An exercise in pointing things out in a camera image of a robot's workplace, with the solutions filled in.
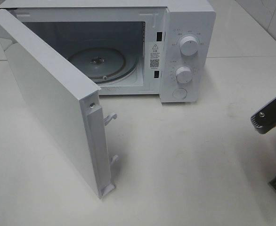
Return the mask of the white microwave knob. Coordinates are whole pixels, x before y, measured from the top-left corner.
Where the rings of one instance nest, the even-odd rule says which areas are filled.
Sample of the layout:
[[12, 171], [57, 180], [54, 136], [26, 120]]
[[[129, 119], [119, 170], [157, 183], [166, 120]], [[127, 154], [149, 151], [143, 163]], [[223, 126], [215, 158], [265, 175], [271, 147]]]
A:
[[179, 40], [180, 52], [184, 56], [194, 55], [198, 51], [199, 40], [196, 36], [190, 34]]
[[180, 84], [188, 83], [192, 80], [193, 73], [189, 67], [182, 66], [175, 72], [176, 80]]

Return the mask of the white microwave door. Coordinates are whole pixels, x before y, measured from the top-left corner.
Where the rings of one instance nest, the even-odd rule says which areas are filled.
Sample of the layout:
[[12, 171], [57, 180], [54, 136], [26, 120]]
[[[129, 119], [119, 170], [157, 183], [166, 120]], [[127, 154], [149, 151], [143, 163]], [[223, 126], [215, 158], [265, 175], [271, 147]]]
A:
[[25, 102], [78, 173], [102, 198], [114, 190], [100, 87], [5, 9], [0, 43]]

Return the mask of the white microwave oven body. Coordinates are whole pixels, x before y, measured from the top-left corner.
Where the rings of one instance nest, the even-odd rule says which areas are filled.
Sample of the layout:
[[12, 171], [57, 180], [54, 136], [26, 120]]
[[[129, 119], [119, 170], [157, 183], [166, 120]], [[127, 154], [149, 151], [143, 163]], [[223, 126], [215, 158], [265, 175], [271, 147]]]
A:
[[[6, 0], [0, 4], [66, 60], [87, 48], [115, 48], [138, 56], [127, 76], [97, 84], [99, 95], [158, 95], [161, 102], [194, 102], [206, 61], [216, 13], [206, 0]], [[199, 40], [191, 56], [180, 52], [186, 35]], [[161, 42], [160, 69], [148, 66], [148, 44]], [[192, 80], [175, 72], [189, 67]], [[184, 88], [185, 99], [173, 97]]]

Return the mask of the white warning label sticker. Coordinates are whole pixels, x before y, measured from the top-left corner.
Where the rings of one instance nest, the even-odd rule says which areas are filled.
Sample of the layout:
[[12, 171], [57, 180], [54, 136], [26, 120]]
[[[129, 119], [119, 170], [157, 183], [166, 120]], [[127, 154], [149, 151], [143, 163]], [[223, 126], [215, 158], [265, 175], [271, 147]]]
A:
[[150, 42], [148, 44], [148, 66], [150, 69], [160, 69], [162, 55], [161, 42]]

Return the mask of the glass microwave turntable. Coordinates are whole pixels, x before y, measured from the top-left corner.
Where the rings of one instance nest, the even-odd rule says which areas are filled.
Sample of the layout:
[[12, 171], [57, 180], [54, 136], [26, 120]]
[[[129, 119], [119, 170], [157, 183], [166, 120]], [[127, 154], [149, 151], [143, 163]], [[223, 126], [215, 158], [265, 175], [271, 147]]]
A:
[[138, 64], [138, 56], [115, 48], [87, 48], [68, 61], [96, 84], [119, 80], [130, 74]]

